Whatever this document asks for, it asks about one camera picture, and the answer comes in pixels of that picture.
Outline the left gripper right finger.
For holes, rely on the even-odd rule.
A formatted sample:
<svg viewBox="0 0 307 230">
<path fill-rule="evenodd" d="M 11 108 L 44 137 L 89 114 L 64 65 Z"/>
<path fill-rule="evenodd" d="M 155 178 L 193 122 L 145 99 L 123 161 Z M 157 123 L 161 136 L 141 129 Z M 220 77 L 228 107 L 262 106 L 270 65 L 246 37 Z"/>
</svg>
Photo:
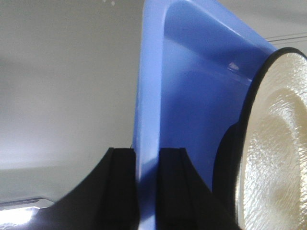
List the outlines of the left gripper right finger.
<svg viewBox="0 0 307 230">
<path fill-rule="evenodd" d="M 156 224 L 159 230 L 237 230 L 184 148 L 159 151 Z"/>
</svg>

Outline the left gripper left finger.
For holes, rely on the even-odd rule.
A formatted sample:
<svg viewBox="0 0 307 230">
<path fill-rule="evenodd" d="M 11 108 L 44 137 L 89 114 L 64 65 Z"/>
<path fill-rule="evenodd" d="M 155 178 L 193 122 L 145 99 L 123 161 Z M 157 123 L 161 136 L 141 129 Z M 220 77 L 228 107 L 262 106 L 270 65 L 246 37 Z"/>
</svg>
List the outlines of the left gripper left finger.
<svg viewBox="0 0 307 230">
<path fill-rule="evenodd" d="M 70 193 L 30 221 L 28 230 L 136 230 L 139 206 L 133 149 L 109 148 Z"/>
</svg>

